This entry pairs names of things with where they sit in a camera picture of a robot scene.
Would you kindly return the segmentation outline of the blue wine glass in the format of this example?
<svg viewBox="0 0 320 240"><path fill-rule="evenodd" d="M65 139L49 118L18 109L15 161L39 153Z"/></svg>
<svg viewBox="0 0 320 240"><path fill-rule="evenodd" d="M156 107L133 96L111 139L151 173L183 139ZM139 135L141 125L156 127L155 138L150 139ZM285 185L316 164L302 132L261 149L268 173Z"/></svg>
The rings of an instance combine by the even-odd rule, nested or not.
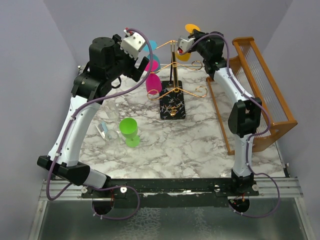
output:
<svg viewBox="0 0 320 240"><path fill-rule="evenodd" d="M156 48L158 47L157 42L154 41L154 40L150 40L149 43L150 43L151 50L152 50L152 53L153 53L153 60L155 60L155 61L157 61L158 63L160 63L159 58L158 58L158 57L156 56L156 54L155 54L155 50L156 50ZM143 47L142 50L145 51L145 52L148 52L148 53L150 52L149 47L148 47L147 44L145 44L145 46Z"/></svg>

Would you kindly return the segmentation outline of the pink wine glass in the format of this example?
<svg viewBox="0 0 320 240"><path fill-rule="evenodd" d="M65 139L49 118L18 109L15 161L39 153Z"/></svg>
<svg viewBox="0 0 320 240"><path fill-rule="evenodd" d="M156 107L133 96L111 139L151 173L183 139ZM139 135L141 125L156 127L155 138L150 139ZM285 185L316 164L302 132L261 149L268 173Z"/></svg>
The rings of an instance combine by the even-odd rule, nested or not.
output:
<svg viewBox="0 0 320 240"><path fill-rule="evenodd" d="M156 95L156 94L159 94L162 90L162 83L160 78L155 73L153 73L156 71L159 64L156 60L153 60L152 62L150 61L145 67L146 72L149 70L150 65L151 65L151 73L148 75L145 81L145 85L146 85L146 90L150 95Z"/></svg>

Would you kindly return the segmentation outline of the orange wine glass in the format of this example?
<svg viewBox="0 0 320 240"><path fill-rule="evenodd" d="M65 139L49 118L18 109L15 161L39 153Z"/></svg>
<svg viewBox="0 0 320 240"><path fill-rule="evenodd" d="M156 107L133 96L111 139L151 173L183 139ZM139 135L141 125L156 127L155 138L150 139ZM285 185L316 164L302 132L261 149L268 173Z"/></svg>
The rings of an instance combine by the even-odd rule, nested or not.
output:
<svg viewBox="0 0 320 240"><path fill-rule="evenodd" d="M191 53L187 50L195 42L195 37L192 34L194 30L200 31L200 28L195 24L188 23L185 25L185 30L189 33L190 38L180 36L177 41L177 51L175 52L175 57L182 62L187 62L190 59Z"/></svg>

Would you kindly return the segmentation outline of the green wine glass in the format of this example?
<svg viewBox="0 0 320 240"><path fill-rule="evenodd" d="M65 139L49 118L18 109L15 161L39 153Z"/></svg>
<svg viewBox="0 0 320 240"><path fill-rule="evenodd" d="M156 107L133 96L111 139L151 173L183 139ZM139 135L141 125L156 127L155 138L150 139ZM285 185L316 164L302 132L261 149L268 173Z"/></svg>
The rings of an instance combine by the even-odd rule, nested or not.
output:
<svg viewBox="0 0 320 240"><path fill-rule="evenodd" d="M133 118L124 118L119 123L119 130L122 136L125 138L125 143L130 148L135 148L140 143L140 137L138 136L138 124Z"/></svg>

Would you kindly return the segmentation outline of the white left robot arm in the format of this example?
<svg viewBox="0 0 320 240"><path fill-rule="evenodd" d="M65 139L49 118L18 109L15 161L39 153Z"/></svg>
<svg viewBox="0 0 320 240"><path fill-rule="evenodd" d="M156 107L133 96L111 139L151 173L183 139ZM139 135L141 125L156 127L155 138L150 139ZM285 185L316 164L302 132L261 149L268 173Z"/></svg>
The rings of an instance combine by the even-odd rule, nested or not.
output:
<svg viewBox="0 0 320 240"><path fill-rule="evenodd" d="M97 196L106 197L111 190L109 176L79 161L80 150L103 98L114 88L113 81L124 75L138 82L149 63L144 57L136 67L139 52L146 38L138 32L125 32L121 38L95 38L89 46L89 61L73 81L68 114L59 136L47 155L37 165L70 183L91 186Z"/></svg>

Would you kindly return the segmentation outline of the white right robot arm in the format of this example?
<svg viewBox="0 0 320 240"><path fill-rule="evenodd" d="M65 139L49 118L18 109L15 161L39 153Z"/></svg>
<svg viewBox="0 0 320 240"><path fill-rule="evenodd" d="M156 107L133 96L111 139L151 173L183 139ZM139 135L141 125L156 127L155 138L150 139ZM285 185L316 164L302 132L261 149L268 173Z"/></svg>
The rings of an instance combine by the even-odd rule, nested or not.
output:
<svg viewBox="0 0 320 240"><path fill-rule="evenodd" d="M222 33L194 29L190 38L193 39L190 51L202 56L206 73L224 89L233 103L228 127L234 135L235 155L229 189L240 196L254 184L252 148L260 126L262 101L252 97L233 74L230 59L223 57L223 50L229 47Z"/></svg>

